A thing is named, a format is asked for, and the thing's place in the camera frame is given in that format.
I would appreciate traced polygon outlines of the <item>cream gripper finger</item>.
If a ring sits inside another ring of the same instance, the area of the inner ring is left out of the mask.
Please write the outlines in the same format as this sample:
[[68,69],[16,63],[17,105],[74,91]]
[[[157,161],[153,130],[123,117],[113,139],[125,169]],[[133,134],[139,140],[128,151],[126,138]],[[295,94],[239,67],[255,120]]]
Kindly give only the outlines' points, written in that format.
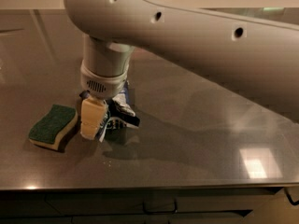
[[93,140],[106,113],[107,104],[104,100],[92,96],[84,99],[81,104],[80,134],[88,140]]

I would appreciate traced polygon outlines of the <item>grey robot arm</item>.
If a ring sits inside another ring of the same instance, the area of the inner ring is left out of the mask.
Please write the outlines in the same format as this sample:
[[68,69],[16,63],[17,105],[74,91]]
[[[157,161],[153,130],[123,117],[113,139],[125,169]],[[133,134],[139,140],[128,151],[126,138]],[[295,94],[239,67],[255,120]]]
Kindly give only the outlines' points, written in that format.
[[85,34],[81,86],[101,100],[121,91],[131,54],[142,48],[287,119],[299,119],[294,24],[155,0],[64,0],[64,7]]

